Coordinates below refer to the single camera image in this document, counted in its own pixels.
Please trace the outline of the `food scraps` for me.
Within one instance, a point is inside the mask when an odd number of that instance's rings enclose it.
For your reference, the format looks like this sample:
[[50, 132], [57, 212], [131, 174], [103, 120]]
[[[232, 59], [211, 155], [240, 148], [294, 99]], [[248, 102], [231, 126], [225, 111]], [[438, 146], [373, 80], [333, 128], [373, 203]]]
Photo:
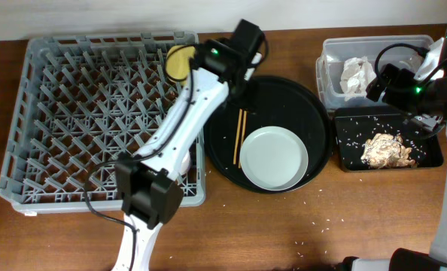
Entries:
[[399, 169], [416, 167], [418, 163], [410, 157], [412, 148], [403, 144], [400, 135], [377, 133], [363, 145], [360, 160], [371, 169]]

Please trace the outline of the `pink plastic cup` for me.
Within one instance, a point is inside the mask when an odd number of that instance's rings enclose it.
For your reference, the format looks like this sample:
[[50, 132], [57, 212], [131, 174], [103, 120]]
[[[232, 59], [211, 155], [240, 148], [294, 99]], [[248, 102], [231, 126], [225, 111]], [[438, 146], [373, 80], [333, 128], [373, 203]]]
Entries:
[[187, 151], [183, 157], [183, 160], [181, 163], [181, 168], [179, 170], [179, 174], [186, 175], [188, 173], [188, 171], [190, 170], [190, 167], [191, 167], [191, 156], [190, 156], [190, 152]]

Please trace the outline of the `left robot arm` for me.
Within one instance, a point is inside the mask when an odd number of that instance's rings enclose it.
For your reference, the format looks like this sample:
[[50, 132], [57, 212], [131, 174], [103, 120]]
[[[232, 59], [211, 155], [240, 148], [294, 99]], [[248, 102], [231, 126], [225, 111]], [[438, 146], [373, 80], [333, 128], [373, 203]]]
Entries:
[[230, 38], [196, 44], [187, 84], [158, 130], [133, 156], [117, 158], [125, 230], [115, 270], [149, 268], [157, 235], [184, 196], [176, 180], [186, 154], [214, 111], [243, 96], [250, 76], [266, 58], [259, 49], [267, 45], [263, 31], [247, 20], [240, 20]]

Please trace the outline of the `wooden chopstick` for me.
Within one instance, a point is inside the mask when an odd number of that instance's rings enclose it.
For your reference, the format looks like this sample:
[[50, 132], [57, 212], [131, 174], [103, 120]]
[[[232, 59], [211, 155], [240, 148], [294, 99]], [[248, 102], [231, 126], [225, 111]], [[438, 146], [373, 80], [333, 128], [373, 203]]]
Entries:
[[[244, 140], [245, 140], [245, 130], [246, 130], [246, 123], [247, 123], [247, 116], [248, 116], [248, 112], [247, 111], [243, 111], [243, 118], [242, 118], [242, 134], [241, 134], [241, 141], [240, 141], [240, 151], [242, 150], [242, 145], [243, 145], [243, 142], [244, 142]], [[238, 168], [239, 169], [241, 169], [241, 167], [242, 167], [242, 165], [241, 165], [241, 162], [240, 162], [240, 158], [239, 158], [239, 164], [238, 164]]]
[[239, 146], [239, 137], [240, 137], [240, 130], [242, 125], [242, 109], [239, 109], [239, 117], [237, 122], [237, 129], [236, 129], [236, 138], [235, 138], [235, 144], [234, 144], [234, 151], [233, 151], [233, 165], [236, 165], [237, 162], [237, 150]]

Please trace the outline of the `yellow plastic bowl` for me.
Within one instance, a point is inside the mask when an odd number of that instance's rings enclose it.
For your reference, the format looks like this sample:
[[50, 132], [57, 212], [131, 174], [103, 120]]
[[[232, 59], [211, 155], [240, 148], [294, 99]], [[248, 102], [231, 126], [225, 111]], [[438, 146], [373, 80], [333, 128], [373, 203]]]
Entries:
[[166, 57], [165, 72], [170, 81], [185, 86], [190, 72], [189, 61], [194, 57], [196, 48], [193, 45], [175, 45], [170, 48]]

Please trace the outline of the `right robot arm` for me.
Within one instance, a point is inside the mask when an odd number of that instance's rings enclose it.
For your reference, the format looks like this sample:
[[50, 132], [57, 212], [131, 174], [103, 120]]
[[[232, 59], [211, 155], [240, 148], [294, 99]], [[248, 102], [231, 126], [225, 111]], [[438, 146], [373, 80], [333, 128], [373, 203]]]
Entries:
[[[447, 30], [442, 39], [439, 60], [434, 62], [431, 51], [412, 46], [425, 64], [432, 69], [413, 74], [393, 65], [376, 69], [374, 79], [366, 89], [366, 97], [396, 108], [406, 117], [436, 117], [446, 129], [447, 137]], [[346, 257], [338, 270], [447, 270], [447, 173], [438, 230], [429, 253], [398, 248], [389, 259], [366, 260]]]

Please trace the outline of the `grey plate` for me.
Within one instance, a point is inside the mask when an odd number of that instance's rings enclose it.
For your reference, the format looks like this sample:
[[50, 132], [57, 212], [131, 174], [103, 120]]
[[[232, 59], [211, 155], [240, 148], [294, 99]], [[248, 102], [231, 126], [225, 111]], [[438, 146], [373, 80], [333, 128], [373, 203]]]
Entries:
[[239, 165], [252, 184], [278, 192], [294, 187], [304, 177], [309, 154], [300, 137], [289, 129], [265, 126], [243, 141]]

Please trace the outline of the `white paper napkin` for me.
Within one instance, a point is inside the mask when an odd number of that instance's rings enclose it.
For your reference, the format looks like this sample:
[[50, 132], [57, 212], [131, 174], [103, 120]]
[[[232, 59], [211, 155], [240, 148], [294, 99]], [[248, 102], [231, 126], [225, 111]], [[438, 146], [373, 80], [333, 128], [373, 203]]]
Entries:
[[345, 101], [364, 97], [367, 86], [376, 78], [376, 73], [366, 56], [353, 57], [344, 62], [339, 85]]

